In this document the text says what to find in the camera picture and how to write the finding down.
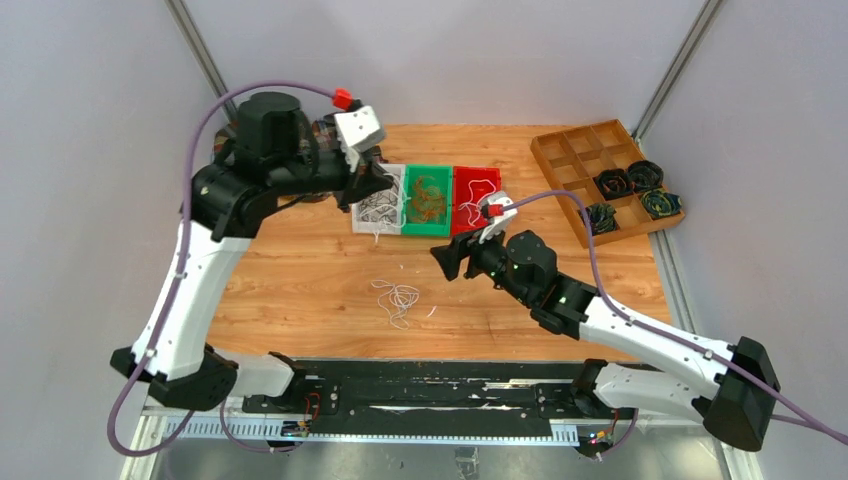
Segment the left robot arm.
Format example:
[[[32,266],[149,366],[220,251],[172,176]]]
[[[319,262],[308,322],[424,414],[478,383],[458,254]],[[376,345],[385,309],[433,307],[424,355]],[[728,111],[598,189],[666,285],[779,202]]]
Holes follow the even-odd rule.
[[[263,221],[301,202],[331,196],[342,211],[392,187],[377,160],[385,130],[374,109],[335,94],[322,140],[300,101],[264,91],[242,102],[219,133],[213,161],[189,182],[174,274],[139,338],[115,350],[113,369],[147,384],[164,406],[208,411],[230,396],[265,396],[283,413],[306,400],[302,373],[285,356],[226,354],[207,341],[235,267]]]

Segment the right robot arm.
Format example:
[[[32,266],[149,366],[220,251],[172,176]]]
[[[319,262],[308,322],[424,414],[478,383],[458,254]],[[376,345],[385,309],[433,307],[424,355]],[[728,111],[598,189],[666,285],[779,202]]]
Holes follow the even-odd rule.
[[[510,239],[454,237],[430,253],[449,281],[484,275],[529,310],[543,329],[604,344],[648,364],[639,370],[588,360],[571,393],[574,408],[595,417],[606,408],[639,409],[700,422],[740,450],[762,449],[780,384],[764,345],[679,330],[602,296],[559,271],[557,255],[530,230]]]

